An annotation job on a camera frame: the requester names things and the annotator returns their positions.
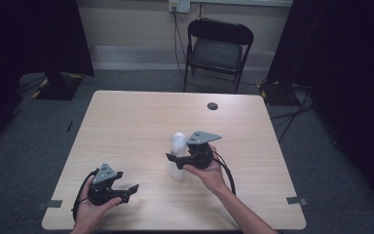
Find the hand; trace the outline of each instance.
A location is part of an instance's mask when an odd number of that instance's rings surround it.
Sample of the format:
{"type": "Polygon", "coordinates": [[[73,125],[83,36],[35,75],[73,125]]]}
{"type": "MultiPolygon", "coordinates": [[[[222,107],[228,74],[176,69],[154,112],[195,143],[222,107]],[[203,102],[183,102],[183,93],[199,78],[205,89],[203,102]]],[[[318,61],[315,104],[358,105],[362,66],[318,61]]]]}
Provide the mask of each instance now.
{"type": "Polygon", "coordinates": [[[104,214],[122,201],[120,197],[117,197],[109,200],[101,206],[94,205],[89,199],[87,199],[88,190],[90,189],[93,180],[93,176],[87,180],[83,191],[80,194],[80,201],[82,202],[78,207],[74,229],[71,233],[92,233],[98,226],[104,214]]]}
{"type": "MultiPolygon", "coordinates": [[[[213,157],[220,160],[215,152],[216,148],[210,145],[211,151],[213,151],[213,157]]],[[[192,165],[184,165],[183,169],[191,174],[198,176],[205,186],[214,194],[222,191],[223,189],[228,189],[226,182],[223,178],[223,172],[221,171],[221,166],[215,161],[211,161],[211,164],[206,169],[198,169],[192,165]]]]}

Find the chair backrest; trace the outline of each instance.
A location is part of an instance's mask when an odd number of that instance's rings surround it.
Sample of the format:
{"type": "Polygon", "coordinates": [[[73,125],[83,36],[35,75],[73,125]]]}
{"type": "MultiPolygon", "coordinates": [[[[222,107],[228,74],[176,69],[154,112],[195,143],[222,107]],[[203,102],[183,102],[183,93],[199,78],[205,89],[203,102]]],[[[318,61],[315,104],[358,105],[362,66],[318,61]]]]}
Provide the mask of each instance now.
{"type": "Polygon", "coordinates": [[[251,46],[253,33],[246,26],[215,19],[195,19],[188,25],[189,39],[191,36],[215,41],[251,46]]]}

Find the black tape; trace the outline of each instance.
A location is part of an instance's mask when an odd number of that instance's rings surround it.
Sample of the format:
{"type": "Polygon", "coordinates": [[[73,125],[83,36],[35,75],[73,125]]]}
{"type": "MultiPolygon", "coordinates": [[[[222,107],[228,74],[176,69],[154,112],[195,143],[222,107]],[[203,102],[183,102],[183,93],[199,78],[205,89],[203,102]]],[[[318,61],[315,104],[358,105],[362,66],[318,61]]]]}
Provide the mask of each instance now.
{"type": "Polygon", "coordinates": [[[62,204],[62,200],[51,200],[47,203],[38,204],[37,209],[40,210],[40,211],[44,211],[47,208],[60,208],[61,204],[62,204]]]}
{"type": "Polygon", "coordinates": [[[308,201],[304,198],[299,199],[298,197],[289,197],[289,198],[286,198],[286,200],[289,205],[300,204],[300,206],[306,206],[309,204],[308,201]]]}

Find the black cable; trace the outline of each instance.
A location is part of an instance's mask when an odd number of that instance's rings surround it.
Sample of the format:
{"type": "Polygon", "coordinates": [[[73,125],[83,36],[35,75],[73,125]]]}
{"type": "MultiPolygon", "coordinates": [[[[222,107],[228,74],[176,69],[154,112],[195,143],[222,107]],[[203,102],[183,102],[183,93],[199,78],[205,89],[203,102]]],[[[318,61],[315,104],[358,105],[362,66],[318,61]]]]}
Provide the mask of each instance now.
{"type": "MultiPolygon", "coordinates": [[[[44,79],[45,79],[45,75],[44,76],[41,76],[41,77],[39,77],[39,78],[36,78],[36,79],[34,79],[34,80],[32,80],[32,81],[29,81],[29,82],[27,82],[27,83],[25,83],[25,84],[22,84],[21,86],[19,86],[19,89],[20,88],[22,88],[22,87],[25,87],[26,85],[29,85],[30,83],[32,83],[32,82],[36,82],[37,80],[41,80],[37,85],[39,85],[39,84],[41,84],[43,81],[44,81],[44,79]]],[[[26,91],[28,91],[28,90],[31,90],[31,89],[33,89],[33,88],[35,88],[37,85],[34,85],[34,86],[32,86],[32,87],[30,87],[30,88],[27,88],[27,89],[24,89],[24,90],[22,90],[22,91],[18,91],[17,92],[17,95],[20,95],[20,94],[22,94],[22,93],[24,93],[24,92],[26,92],[26,91]]]]}
{"type": "Polygon", "coordinates": [[[178,53],[177,53],[177,28],[178,28],[177,19],[176,19],[176,16],[175,16],[175,12],[172,12],[172,14],[174,16],[174,49],[175,49],[175,60],[177,61],[178,70],[180,71],[181,76],[184,78],[184,74],[181,71],[180,63],[178,61],[178,53]]]}
{"type": "Polygon", "coordinates": [[[199,19],[202,18],[202,8],[203,8],[203,3],[200,3],[200,14],[199,14],[199,19]]]}
{"type": "Polygon", "coordinates": [[[205,89],[212,90],[212,91],[215,91],[217,93],[227,93],[226,91],[223,91],[223,90],[214,89],[214,88],[210,88],[210,87],[206,87],[206,86],[196,85],[196,84],[194,84],[193,82],[191,82],[189,80],[187,80],[187,83],[188,83],[188,85],[197,87],[197,88],[199,88],[200,90],[202,90],[203,92],[206,92],[206,93],[209,93],[209,91],[206,91],[205,89]]]}
{"type": "MultiPolygon", "coordinates": [[[[301,107],[303,107],[304,105],[306,106],[306,100],[307,100],[307,97],[309,95],[309,89],[308,88],[301,88],[301,89],[307,90],[305,98],[303,100],[303,103],[301,104],[301,107]]],[[[277,115],[277,116],[274,116],[274,117],[270,117],[270,119],[274,120],[274,119],[280,119],[280,118],[285,118],[285,117],[291,117],[291,116],[293,116],[295,114],[300,114],[300,113],[306,112],[306,111],[312,109],[312,107],[314,107],[313,104],[311,104],[309,107],[306,107],[304,109],[299,108],[296,112],[277,115]]]]}
{"type": "Polygon", "coordinates": [[[232,188],[232,192],[233,192],[233,194],[236,195],[235,182],[233,180],[233,176],[232,176],[232,173],[230,172],[230,169],[227,167],[226,161],[224,161],[223,157],[221,157],[221,155],[219,153],[217,153],[216,151],[212,151],[212,152],[215,153],[218,157],[220,157],[221,161],[223,161],[223,163],[222,163],[219,160],[213,158],[213,160],[215,162],[217,162],[218,164],[220,164],[224,168],[224,171],[226,171],[227,177],[230,180],[230,187],[232,188]]]}
{"type": "Polygon", "coordinates": [[[80,206],[80,203],[89,199],[89,198],[85,198],[83,200],[80,201],[80,196],[81,196],[81,193],[83,192],[83,189],[84,189],[84,186],[87,182],[87,180],[91,177],[91,176],[95,176],[97,173],[98,173],[99,169],[96,169],[95,171],[89,173],[87,175],[87,177],[84,179],[84,182],[81,184],[81,187],[80,187],[80,190],[78,192],[78,195],[77,195],[77,198],[75,199],[75,202],[74,202],[74,207],[72,208],[71,212],[72,212],[72,216],[74,217],[74,221],[75,221],[75,218],[77,217],[77,213],[78,213],[78,207],[80,206]]]}
{"type": "Polygon", "coordinates": [[[277,125],[275,126],[275,131],[276,131],[276,130],[281,126],[281,125],[283,125],[284,123],[286,123],[287,121],[289,121],[291,118],[293,118],[294,115],[295,115],[295,114],[292,114],[292,115],[290,116],[290,118],[287,118],[287,119],[283,120],[281,123],[277,124],[277,125]]]}
{"type": "Polygon", "coordinates": [[[184,59],[187,59],[186,54],[184,52],[183,40],[181,40],[180,29],[178,28],[176,13],[172,12],[172,15],[174,16],[175,30],[178,33],[178,38],[180,39],[181,51],[183,52],[184,59]]]}
{"type": "MultiPolygon", "coordinates": [[[[204,76],[204,77],[213,78],[213,79],[219,79],[219,80],[223,80],[223,81],[232,81],[232,80],[229,80],[229,79],[226,79],[226,78],[222,78],[222,77],[219,77],[219,76],[204,75],[203,73],[200,73],[197,70],[196,70],[196,72],[198,74],[200,74],[201,76],[204,76]]],[[[257,85],[257,84],[246,83],[246,82],[243,82],[243,81],[241,81],[240,83],[244,84],[244,85],[250,85],[250,86],[256,86],[257,85]]]]}
{"type": "Polygon", "coordinates": [[[230,180],[230,187],[231,187],[231,189],[232,189],[232,192],[233,192],[233,194],[236,195],[236,186],[235,186],[235,182],[233,181],[233,176],[232,176],[232,173],[230,172],[229,168],[227,168],[226,165],[224,165],[222,162],[220,162],[219,160],[217,160],[217,159],[215,159],[215,158],[213,158],[213,161],[216,162],[216,163],[218,163],[218,164],[220,164],[221,167],[224,168],[224,171],[226,171],[227,177],[228,177],[229,180],[230,180]]]}
{"type": "Polygon", "coordinates": [[[287,124],[286,128],[284,129],[283,133],[281,134],[280,138],[279,138],[279,142],[281,142],[281,140],[283,139],[285,133],[287,132],[287,130],[290,128],[290,125],[291,123],[293,123],[293,120],[296,118],[296,116],[298,114],[300,114],[301,112],[301,109],[303,108],[303,106],[306,104],[306,100],[308,99],[308,95],[309,95],[309,92],[306,92],[306,95],[305,95],[305,98],[302,102],[302,104],[300,104],[300,107],[299,109],[294,113],[294,115],[290,118],[290,122],[287,124]]]}

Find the baseboard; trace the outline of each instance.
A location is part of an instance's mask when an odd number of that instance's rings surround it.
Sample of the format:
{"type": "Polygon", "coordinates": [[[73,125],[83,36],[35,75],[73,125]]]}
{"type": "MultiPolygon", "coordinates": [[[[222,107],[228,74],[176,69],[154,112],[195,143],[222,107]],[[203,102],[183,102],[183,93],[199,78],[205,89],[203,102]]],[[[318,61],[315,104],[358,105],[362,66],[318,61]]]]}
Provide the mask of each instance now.
{"type": "MultiPolygon", "coordinates": [[[[182,51],[174,49],[90,46],[94,70],[184,69],[182,51]]],[[[250,52],[244,70],[268,71],[275,52],[250,52]]]]}

